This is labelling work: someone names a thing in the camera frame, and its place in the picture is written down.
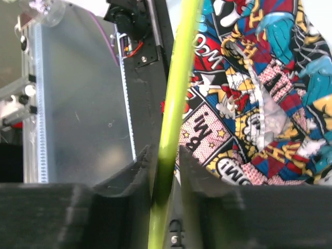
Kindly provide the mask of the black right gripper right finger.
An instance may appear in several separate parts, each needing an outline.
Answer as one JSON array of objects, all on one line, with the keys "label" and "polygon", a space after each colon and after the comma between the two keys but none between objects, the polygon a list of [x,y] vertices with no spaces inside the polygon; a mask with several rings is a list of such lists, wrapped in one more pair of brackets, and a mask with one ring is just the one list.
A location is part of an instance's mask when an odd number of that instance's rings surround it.
[{"label": "black right gripper right finger", "polygon": [[237,186],[179,149],[189,248],[331,248],[330,186]]}]

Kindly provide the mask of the comic print shorts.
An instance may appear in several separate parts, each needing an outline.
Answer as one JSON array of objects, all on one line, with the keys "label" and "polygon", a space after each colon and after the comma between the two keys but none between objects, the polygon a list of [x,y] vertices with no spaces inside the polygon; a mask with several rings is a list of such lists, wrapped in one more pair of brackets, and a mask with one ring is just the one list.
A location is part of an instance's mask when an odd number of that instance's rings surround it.
[{"label": "comic print shorts", "polygon": [[232,185],[331,184],[331,50],[301,1],[205,1],[179,144]]}]

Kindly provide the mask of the lime green hanger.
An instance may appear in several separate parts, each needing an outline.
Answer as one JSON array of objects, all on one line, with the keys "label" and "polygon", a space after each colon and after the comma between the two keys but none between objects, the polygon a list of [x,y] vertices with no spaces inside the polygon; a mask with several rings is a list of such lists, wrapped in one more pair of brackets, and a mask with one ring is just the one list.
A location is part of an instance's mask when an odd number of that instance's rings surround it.
[{"label": "lime green hanger", "polygon": [[158,162],[152,192],[148,248],[163,248],[169,218],[178,139],[183,123],[189,73],[193,67],[193,38],[198,30],[202,1],[182,1],[179,25],[171,56],[164,115],[158,149]]}]

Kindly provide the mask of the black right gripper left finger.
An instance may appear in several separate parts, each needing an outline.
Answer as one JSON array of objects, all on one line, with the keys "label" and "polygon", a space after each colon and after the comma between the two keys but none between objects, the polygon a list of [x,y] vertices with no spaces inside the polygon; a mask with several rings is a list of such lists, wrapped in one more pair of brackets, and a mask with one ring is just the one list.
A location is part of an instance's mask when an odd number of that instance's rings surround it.
[{"label": "black right gripper left finger", "polygon": [[1,184],[1,248],[147,248],[153,153],[92,188]]}]

